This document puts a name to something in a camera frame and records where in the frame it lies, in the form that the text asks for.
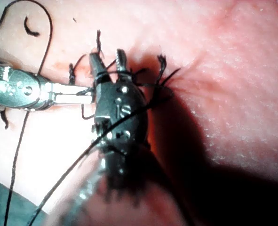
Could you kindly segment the left arm needle driver jaw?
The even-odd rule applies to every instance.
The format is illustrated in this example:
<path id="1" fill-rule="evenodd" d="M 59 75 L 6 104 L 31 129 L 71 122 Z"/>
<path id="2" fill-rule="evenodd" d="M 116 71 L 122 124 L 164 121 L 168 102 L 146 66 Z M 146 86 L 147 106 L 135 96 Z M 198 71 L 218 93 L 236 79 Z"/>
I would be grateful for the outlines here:
<path id="1" fill-rule="evenodd" d="M 67 85 L 61 83 L 51 83 L 51 92 L 65 95 L 80 95 L 86 94 L 93 90 L 92 87 L 83 87 L 76 85 Z"/>
<path id="2" fill-rule="evenodd" d="M 61 94 L 56 95 L 55 104 L 91 104 L 94 101 L 94 95 L 91 92 L 85 95 Z"/>

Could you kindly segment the left arm needle driver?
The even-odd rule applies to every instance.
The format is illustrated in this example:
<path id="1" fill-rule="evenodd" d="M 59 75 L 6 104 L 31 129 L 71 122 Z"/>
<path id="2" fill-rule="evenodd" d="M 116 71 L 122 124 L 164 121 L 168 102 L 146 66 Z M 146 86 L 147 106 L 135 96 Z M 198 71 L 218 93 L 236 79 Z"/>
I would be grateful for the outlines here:
<path id="1" fill-rule="evenodd" d="M 40 111 L 50 108 L 54 94 L 51 94 L 50 80 L 43 76 L 15 69 L 9 64 L 0 65 L 0 106 Z"/>

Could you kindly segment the right arm needle driver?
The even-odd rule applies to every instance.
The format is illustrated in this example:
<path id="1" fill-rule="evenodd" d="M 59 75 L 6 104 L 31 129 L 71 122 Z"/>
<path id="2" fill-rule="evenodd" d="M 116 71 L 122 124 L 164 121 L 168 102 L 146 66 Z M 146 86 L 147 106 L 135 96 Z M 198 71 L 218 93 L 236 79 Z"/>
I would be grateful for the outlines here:
<path id="1" fill-rule="evenodd" d="M 92 148 L 101 155 L 101 172 L 108 186 L 130 186 L 142 181 L 139 162 L 150 151 L 147 141 L 147 101 L 128 79 L 112 82 L 108 75 L 98 79 Z"/>

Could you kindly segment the right arm needle driver jaw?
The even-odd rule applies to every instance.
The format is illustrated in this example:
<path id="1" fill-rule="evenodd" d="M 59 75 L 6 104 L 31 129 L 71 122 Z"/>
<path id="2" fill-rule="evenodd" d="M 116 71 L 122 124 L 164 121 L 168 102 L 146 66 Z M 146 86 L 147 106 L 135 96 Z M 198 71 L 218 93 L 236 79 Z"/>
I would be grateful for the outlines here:
<path id="1" fill-rule="evenodd" d="M 132 75 L 127 65 L 127 56 L 123 49 L 116 51 L 116 67 L 119 80 L 132 81 Z"/>
<path id="2" fill-rule="evenodd" d="M 108 71 L 98 53 L 93 52 L 89 54 L 89 64 L 94 82 L 112 82 Z"/>

